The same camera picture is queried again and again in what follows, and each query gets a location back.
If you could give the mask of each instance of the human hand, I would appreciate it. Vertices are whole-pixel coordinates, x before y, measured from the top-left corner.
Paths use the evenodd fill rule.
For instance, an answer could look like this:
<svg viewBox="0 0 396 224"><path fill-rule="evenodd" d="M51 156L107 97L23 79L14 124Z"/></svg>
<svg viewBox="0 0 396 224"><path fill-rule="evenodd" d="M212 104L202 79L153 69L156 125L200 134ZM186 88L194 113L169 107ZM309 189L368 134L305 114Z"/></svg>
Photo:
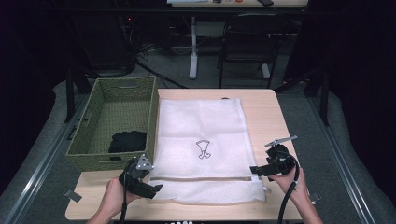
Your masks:
<svg viewBox="0 0 396 224"><path fill-rule="evenodd" d="M294 181L294 174L296 167L293 167L287 175L270 175L268 177L275 180L275 182L280 186L283 192L286 194L290 187L291 182ZM303 168L300 167L300 175L298 178L298 183L294 187L294 191L290 195L290 199L296 205L303 222L305 224L321 224L323 223L320 216L315 209L314 205L311 203L308 195L308 187L305 182L305 174Z"/></svg>
<svg viewBox="0 0 396 224"><path fill-rule="evenodd" d="M280 186L282 191L286 193L289 189L291 182L294 181L294 174L296 172L296 167L294 166L287 175L270 175L271 179L275 180L275 182ZM308 196L308 187L305 182L305 174L304 169L300 167L300 175L298 178L298 184L294 187L293 193L290 195L292 201L296 200L306 200L309 201Z"/></svg>
<svg viewBox="0 0 396 224"><path fill-rule="evenodd" d="M126 202L139 199L140 196L127 192ZM111 218L118 214L122 209L123 204L123 185L117 177L110 179L107 182L105 195L100 203L96 213L88 220L89 224L102 224L108 223Z"/></svg>

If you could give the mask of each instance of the green woven basket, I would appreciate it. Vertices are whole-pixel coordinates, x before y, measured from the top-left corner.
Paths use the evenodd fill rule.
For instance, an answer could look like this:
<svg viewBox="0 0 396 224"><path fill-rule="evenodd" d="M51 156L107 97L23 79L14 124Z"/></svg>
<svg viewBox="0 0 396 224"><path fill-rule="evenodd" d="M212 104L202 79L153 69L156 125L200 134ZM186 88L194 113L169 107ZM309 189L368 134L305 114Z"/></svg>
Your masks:
<svg viewBox="0 0 396 224"><path fill-rule="evenodd" d="M155 77L98 78L66 158L81 171L122 170L133 157L152 162L159 95ZM146 149L109 153L115 133L147 134Z"/></svg>

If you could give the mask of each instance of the white mesh bag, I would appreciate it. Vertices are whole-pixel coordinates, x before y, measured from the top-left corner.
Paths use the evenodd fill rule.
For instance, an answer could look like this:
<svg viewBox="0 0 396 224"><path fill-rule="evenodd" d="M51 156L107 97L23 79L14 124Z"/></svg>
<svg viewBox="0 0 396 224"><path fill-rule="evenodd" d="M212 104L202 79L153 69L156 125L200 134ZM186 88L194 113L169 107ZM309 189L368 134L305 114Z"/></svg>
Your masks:
<svg viewBox="0 0 396 224"><path fill-rule="evenodd" d="M192 204L264 201L239 99L160 102L150 185L154 200Z"/></svg>

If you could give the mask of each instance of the metal rail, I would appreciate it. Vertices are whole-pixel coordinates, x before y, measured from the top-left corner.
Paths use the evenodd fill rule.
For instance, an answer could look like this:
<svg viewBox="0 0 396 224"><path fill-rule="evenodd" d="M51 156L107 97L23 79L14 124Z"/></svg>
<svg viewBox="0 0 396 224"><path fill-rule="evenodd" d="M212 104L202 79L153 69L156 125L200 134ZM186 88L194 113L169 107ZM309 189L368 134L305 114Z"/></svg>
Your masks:
<svg viewBox="0 0 396 224"><path fill-rule="evenodd" d="M73 118L71 118L69 123L65 123L57 137L55 138L55 143L53 147L44 155L41 162L38 164L35 172L30 178L29 182L26 184L20 198L12 207L10 213L7 216L5 224L12 223L18 224L23 221L30 205L32 204L35 196L43 185L44 181L53 163L55 163L58 156L61 154L61 148L65 143L67 135L73 130L73 127L78 123L78 116L82 114L83 107L88 102L88 95L82 95L78 98L76 103L76 108L78 109Z"/></svg>
<svg viewBox="0 0 396 224"><path fill-rule="evenodd" d="M344 182L344 185L346 186L346 191L348 192L349 197L356 208L358 216L361 219L361 223L375 224L375 219L370 212L366 201L364 201L361 190L357 185L355 178L347 166L343 152L332 134L332 129L330 126L326 126L320 117L318 112L318 102L313 97L308 97L307 100L312 111L314 112L315 118L320 128L325 133L327 140L329 141L335 166Z"/></svg>

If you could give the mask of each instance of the wooden tabletop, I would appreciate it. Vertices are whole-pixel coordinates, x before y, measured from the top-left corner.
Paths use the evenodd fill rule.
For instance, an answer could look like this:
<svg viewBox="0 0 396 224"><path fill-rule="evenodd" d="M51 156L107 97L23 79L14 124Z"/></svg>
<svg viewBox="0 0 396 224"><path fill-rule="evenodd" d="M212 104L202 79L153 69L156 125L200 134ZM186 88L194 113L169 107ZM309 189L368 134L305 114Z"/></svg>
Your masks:
<svg viewBox="0 0 396 224"><path fill-rule="evenodd" d="M159 90L161 99L221 99L240 98L245 113L247 128L254 156L259 166L267 164L268 155L264 145L275 139L289 137L289 131L280 110L276 95L272 90ZM290 154L296 157L292 142L284 143ZM117 177L122 171L83 172L78 180L75 193L82 199L70 201L65 216L70 220L87 220L99 207L106 189L107 181ZM177 220L277 220L278 211L284 193L275 182L262 178L266 192L265 202L243 203L235 205L184 205L179 203L160 203L155 200L139 199L128 206L126 220L177 221ZM301 220L301 217L289 201L284 219Z"/></svg>
<svg viewBox="0 0 396 224"><path fill-rule="evenodd" d="M270 7L306 7L308 0L273 0L274 4ZM264 7L257 0L243 0L240 3L222 0L221 3L207 2L173 3L173 7Z"/></svg>

